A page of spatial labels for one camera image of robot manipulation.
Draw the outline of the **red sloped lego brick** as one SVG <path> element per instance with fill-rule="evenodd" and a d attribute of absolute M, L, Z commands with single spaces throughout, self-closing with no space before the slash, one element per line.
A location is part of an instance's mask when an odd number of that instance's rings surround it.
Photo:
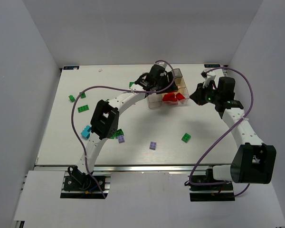
<path fill-rule="evenodd" d="M 181 100 L 184 100 L 184 99 L 185 99 L 185 97 L 184 97 L 181 93 L 177 93 L 177 94 L 175 95 L 175 97 L 177 98 L 178 101 L 181 101 Z"/>

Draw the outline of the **green square lego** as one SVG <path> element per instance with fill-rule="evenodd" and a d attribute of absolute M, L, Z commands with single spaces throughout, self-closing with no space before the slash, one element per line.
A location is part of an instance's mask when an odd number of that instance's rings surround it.
<path fill-rule="evenodd" d="M 191 139 L 191 135 L 189 135 L 188 133 L 185 133 L 181 140 L 187 143 L 190 139 Z"/>

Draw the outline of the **dark green lego brick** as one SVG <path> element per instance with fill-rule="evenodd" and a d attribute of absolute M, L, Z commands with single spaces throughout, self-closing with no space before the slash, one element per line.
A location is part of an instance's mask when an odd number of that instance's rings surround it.
<path fill-rule="evenodd" d="M 115 133 L 116 136 L 124 135 L 122 129 L 118 129 Z"/>

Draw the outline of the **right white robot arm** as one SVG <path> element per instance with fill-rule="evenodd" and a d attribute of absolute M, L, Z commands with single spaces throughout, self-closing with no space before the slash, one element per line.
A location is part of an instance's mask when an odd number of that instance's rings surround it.
<path fill-rule="evenodd" d="M 198 105 L 214 104 L 220 118 L 231 130 L 237 145 L 237 153 L 230 165 L 214 165 L 206 171 L 209 183 L 233 181 L 235 183 L 268 184 L 272 179 L 276 149 L 266 145 L 252 129 L 245 117 L 244 107 L 235 100 L 235 80 L 220 77 L 218 87 L 214 82 L 199 83 L 190 95 Z"/>

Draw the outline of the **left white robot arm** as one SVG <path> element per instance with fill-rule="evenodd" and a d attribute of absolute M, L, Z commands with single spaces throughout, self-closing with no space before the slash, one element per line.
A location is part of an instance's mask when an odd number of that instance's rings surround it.
<path fill-rule="evenodd" d="M 88 141 L 86 144 L 80 141 L 84 152 L 76 166 L 81 173 L 92 175 L 96 159 L 104 143 L 117 132 L 119 117 L 126 109 L 151 94 L 161 94 L 175 86 L 175 70 L 171 69 L 168 72 L 167 66 L 170 66 L 167 62 L 155 62 L 150 71 L 139 76 L 129 89 L 92 86 L 83 91 L 104 88 L 122 93 L 108 101 L 98 101 L 90 122 L 91 130 Z"/>

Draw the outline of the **clear front container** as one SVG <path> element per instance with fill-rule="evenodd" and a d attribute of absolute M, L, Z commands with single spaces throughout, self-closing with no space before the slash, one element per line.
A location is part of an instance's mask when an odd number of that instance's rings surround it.
<path fill-rule="evenodd" d="M 185 105 L 189 99 L 189 93 L 184 80 L 175 83 L 173 90 L 160 94 L 163 105 Z"/>

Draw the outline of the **dark smoked container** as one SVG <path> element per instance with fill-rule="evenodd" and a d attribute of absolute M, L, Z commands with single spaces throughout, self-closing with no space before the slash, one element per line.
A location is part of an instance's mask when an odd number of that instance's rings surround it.
<path fill-rule="evenodd" d="M 175 84 L 178 85 L 181 83 L 183 75 L 182 75 L 181 70 L 179 68 L 174 69 L 173 72 L 174 72 L 174 82 L 175 82 Z"/>

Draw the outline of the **clear long narrow container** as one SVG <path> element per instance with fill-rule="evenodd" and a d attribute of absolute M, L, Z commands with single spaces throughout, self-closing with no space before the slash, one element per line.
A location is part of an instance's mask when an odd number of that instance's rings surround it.
<path fill-rule="evenodd" d="M 148 107 L 150 109 L 159 108 L 162 105 L 162 95 L 161 94 L 151 94 L 147 97 Z"/>

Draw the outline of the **blue label right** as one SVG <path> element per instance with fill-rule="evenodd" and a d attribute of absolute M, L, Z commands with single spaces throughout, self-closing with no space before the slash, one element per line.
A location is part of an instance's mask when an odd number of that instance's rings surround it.
<path fill-rule="evenodd" d="M 217 67 L 221 67 L 220 64 L 204 64 L 205 68 L 217 68 Z"/>

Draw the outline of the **blue label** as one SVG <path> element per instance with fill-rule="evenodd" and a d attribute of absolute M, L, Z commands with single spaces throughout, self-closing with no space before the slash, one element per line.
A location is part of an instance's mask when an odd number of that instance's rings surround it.
<path fill-rule="evenodd" d="M 217 67 L 221 67 L 220 64 L 204 64 L 205 68 L 217 68 Z"/>
<path fill-rule="evenodd" d="M 78 70 L 79 66 L 64 66 L 63 70 Z"/>

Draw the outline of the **purple lego centre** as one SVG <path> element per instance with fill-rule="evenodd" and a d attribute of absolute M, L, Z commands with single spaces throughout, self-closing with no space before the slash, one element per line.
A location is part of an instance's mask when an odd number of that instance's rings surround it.
<path fill-rule="evenodd" d="M 150 150 L 156 150 L 156 146 L 157 146 L 156 142 L 150 142 L 149 149 Z"/>

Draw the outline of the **purple lego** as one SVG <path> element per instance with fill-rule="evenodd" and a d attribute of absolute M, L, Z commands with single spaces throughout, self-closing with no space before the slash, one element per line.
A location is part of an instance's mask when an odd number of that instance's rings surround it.
<path fill-rule="evenodd" d="M 124 143 L 125 142 L 124 135 L 117 136 L 117 140 L 119 143 Z"/>
<path fill-rule="evenodd" d="M 157 146 L 156 142 L 150 142 L 149 149 L 150 150 L 156 150 L 156 146 Z"/>

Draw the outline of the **purple lego left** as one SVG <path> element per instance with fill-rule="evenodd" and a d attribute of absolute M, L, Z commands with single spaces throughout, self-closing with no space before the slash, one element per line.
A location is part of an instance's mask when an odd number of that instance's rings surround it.
<path fill-rule="evenodd" d="M 117 140 L 119 143 L 124 143 L 125 142 L 124 135 L 117 136 Z"/>

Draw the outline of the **green lego under red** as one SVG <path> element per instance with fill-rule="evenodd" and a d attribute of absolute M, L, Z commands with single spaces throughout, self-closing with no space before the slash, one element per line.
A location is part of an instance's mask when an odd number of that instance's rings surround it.
<path fill-rule="evenodd" d="M 79 113 L 85 112 L 85 111 L 89 110 L 89 106 L 88 105 L 83 105 L 83 106 L 78 107 L 77 110 L 78 110 Z"/>

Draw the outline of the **small green lego far left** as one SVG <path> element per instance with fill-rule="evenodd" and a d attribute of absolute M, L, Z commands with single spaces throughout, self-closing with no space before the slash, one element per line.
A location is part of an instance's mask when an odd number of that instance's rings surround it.
<path fill-rule="evenodd" d="M 69 95 L 68 97 L 69 97 L 69 100 L 70 100 L 71 102 L 74 102 L 74 101 L 75 101 L 75 98 L 74 98 L 73 95 Z"/>

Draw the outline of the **cyan lego brick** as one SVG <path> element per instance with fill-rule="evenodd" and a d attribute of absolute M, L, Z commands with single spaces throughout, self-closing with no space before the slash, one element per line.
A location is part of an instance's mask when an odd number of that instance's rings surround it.
<path fill-rule="evenodd" d="M 82 138 L 84 138 L 85 140 L 88 140 L 90 137 L 90 132 L 91 132 L 91 126 L 87 125 L 83 131 L 81 132 L 81 136 Z"/>

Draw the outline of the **blue label left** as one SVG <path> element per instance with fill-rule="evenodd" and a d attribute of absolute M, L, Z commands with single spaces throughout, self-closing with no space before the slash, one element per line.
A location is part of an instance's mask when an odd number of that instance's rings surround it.
<path fill-rule="evenodd" d="M 78 70 L 79 66 L 64 66 L 63 70 Z"/>

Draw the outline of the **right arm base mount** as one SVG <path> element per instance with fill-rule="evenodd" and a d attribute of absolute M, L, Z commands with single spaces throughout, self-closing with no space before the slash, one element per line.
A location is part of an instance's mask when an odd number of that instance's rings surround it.
<path fill-rule="evenodd" d="M 189 187 L 191 202 L 235 201 L 232 183 L 214 185 L 214 183 L 219 183 L 221 180 L 219 181 L 213 178 L 211 168 L 198 171 L 197 174 L 193 174 L 190 180 L 199 184 L 211 183 L 211 185 L 195 186 L 190 184 L 187 180 L 184 186 Z"/>

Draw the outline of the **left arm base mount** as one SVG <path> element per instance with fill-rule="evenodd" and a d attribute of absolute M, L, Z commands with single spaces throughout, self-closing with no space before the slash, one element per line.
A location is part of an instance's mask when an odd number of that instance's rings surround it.
<path fill-rule="evenodd" d="M 70 166 L 63 179 L 61 199 L 104 200 L 109 192 L 107 176 L 94 176 L 81 172 L 77 166 Z"/>

